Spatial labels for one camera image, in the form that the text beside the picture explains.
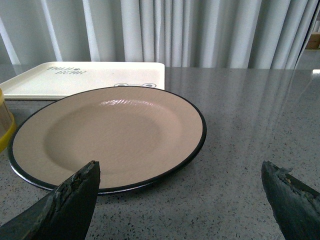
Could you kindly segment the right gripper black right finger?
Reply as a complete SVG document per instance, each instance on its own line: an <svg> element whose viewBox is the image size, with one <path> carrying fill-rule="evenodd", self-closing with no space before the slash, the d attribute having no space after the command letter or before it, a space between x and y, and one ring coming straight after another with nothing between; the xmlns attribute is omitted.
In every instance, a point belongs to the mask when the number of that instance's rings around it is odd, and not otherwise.
<svg viewBox="0 0 320 240"><path fill-rule="evenodd" d="M270 161L261 167L261 179L273 216L286 240L320 238L320 193Z"/></svg>

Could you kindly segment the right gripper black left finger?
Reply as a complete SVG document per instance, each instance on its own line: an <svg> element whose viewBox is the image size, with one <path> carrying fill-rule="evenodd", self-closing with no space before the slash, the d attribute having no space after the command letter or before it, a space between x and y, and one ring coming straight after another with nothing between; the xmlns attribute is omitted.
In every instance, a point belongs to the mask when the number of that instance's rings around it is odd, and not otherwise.
<svg viewBox="0 0 320 240"><path fill-rule="evenodd" d="M2 240L84 240L100 185L91 161L37 203L0 227Z"/></svg>

